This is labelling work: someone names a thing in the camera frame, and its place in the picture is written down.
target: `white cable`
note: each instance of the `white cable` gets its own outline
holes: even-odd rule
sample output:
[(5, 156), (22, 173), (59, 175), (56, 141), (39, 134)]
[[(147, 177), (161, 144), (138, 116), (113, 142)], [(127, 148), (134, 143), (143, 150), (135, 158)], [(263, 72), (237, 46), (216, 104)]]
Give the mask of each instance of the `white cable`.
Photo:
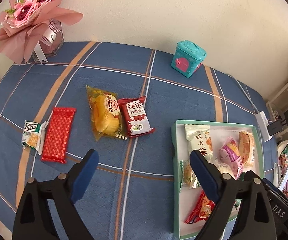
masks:
[(249, 98), (249, 96), (247, 95), (247, 93), (245, 92), (245, 90), (243, 89), (243, 87), (241, 86), (241, 84), (239, 83), (239, 81), (238, 81), (236, 78), (234, 78), (233, 76), (231, 76), (231, 75), (227, 75), (227, 76), (229, 76), (229, 77), (231, 77), (231, 78), (233, 78), (233, 79), (236, 80), (237, 84), (239, 85), (239, 87), (240, 87), (241, 90), (243, 91), (244, 95), (246, 96), (246, 98), (248, 99), (248, 101), (252, 104), (252, 106), (254, 107), (256, 113), (258, 114), (260, 111), (257, 109), (257, 107), (254, 105), (254, 103), (252, 102), (252, 100)]

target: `teal container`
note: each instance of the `teal container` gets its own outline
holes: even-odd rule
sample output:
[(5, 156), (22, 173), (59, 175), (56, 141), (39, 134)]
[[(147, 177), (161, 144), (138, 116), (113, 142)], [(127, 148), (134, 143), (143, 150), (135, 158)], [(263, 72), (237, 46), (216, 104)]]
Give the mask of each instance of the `teal container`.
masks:
[(206, 51), (191, 41), (177, 43), (171, 67), (189, 78), (200, 67)]

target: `power adapter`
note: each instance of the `power adapter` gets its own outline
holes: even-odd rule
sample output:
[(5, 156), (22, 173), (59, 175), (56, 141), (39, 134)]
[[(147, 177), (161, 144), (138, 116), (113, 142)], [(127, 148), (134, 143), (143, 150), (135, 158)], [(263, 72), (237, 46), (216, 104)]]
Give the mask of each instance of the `power adapter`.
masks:
[(263, 111), (255, 115), (257, 123), (259, 125), (264, 142), (271, 140), (272, 135), (268, 133), (268, 121)]
[(271, 123), (267, 127), (267, 130), (268, 130), (269, 135), (274, 135), (278, 132), (281, 132), (283, 130), (282, 120), (277, 120), (277, 121)]

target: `blue gripper pad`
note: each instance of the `blue gripper pad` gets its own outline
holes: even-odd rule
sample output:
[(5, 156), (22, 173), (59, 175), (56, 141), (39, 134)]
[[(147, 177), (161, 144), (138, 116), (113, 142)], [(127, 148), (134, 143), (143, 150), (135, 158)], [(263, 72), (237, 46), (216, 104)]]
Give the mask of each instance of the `blue gripper pad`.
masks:
[(189, 162), (199, 183), (205, 191), (207, 198), (214, 201), (214, 203), (217, 203), (220, 199), (220, 196), (218, 195), (218, 185), (208, 168), (205, 166), (203, 160), (199, 158), (195, 151), (192, 151), (189, 157)]
[(95, 173), (95, 170), (98, 166), (98, 162), (99, 162), (98, 152), (95, 150), (90, 150), (90, 151), (85, 155), (85, 157), (82, 159), (80, 163), (75, 164), (75, 165), (81, 165), (82, 169), (79, 172), (76, 179), (74, 180), (73, 184), (71, 185), (72, 187), (71, 201), (73, 202), (73, 204), (75, 204), (77, 200), (80, 200), (83, 197), (89, 185), (89, 182), (92, 179)]

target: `pink snack package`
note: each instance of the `pink snack package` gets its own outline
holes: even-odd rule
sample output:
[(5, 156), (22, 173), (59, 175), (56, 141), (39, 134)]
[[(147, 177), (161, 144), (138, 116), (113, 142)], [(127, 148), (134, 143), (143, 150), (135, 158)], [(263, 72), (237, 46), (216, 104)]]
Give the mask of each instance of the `pink snack package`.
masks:
[(243, 164), (236, 142), (233, 140), (232, 136), (228, 137), (219, 151), (221, 161), (231, 167), (235, 179), (238, 179), (243, 172)]

